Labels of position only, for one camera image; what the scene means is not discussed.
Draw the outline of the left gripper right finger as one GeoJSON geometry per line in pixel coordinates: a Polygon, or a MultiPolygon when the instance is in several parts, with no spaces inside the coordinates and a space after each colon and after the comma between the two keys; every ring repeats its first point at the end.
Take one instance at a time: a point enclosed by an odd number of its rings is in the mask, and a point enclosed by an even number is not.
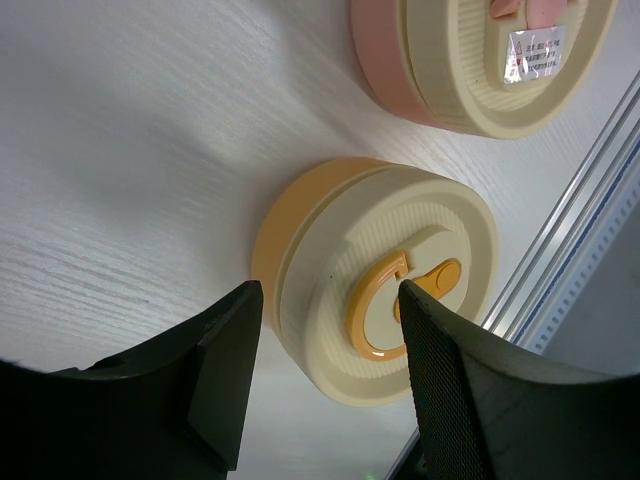
{"type": "Polygon", "coordinates": [[[518,347],[411,281],[399,288],[429,479],[635,479],[639,378],[518,347]]]}

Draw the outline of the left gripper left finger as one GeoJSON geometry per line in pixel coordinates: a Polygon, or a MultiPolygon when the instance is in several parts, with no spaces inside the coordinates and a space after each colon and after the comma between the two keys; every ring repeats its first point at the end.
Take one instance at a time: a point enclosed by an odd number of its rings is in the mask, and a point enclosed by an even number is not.
{"type": "Polygon", "coordinates": [[[1,364],[5,479],[223,479],[238,465],[261,332],[250,280],[80,370],[1,364]]]}

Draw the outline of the orange lunch container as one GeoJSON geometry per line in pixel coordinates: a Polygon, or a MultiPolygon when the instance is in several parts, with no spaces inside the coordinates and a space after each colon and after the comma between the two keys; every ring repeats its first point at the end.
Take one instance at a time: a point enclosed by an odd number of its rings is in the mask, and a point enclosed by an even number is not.
{"type": "Polygon", "coordinates": [[[264,317],[276,335],[281,334],[278,313],[281,283],[301,237],[335,197],[393,165],[368,157],[338,157],[301,174],[273,203],[254,242],[251,277],[261,282],[264,317]]]}

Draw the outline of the cream lid orange handle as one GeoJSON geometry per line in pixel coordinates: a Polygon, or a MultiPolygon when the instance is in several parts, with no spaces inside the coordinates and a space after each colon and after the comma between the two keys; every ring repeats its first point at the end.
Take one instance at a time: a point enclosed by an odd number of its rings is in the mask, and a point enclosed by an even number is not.
{"type": "Polygon", "coordinates": [[[314,386],[356,407],[407,396],[398,290],[416,281],[482,319],[498,260],[494,217],[456,181],[388,167],[338,194],[295,246],[281,283],[281,343],[314,386]]]}

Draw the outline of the cream lid pink handle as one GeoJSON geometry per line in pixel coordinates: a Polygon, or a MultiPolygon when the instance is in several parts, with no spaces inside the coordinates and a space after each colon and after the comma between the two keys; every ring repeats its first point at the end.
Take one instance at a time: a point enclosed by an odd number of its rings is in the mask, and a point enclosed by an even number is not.
{"type": "Polygon", "coordinates": [[[551,1],[552,22],[530,26],[534,1],[506,15],[490,1],[408,1],[412,77],[443,128],[495,139],[531,135],[566,106],[592,67],[614,1],[551,1]]]}

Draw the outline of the pink lunch container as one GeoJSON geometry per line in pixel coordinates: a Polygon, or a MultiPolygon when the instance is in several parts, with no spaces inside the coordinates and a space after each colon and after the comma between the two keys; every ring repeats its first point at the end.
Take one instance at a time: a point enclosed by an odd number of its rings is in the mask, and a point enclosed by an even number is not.
{"type": "Polygon", "coordinates": [[[442,128],[413,75],[406,3],[355,0],[350,3],[354,47],[365,79],[380,104],[410,122],[442,128]]]}

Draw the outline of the aluminium front rail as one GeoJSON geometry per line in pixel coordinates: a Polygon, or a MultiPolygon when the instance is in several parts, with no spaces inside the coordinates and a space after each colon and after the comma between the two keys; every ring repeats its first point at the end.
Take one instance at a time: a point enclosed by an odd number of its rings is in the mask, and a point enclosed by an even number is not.
{"type": "MultiPolygon", "coordinates": [[[[516,345],[516,336],[607,192],[634,177],[639,179],[637,82],[623,94],[488,317],[478,326],[516,345]]],[[[617,304],[623,293],[636,293],[639,287],[639,255],[622,247],[638,215],[639,204],[563,322],[581,314],[584,325],[597,328],[597,342],[606,346],[617,346],[625,339],[622,323],[639,317],[637,309],[617,304]]],[[[554,337],[562,332],[563,324],[554,337]]],[[[418,427],[389,475],[393,479],[429,479],[424,473],[418,427]]]]}

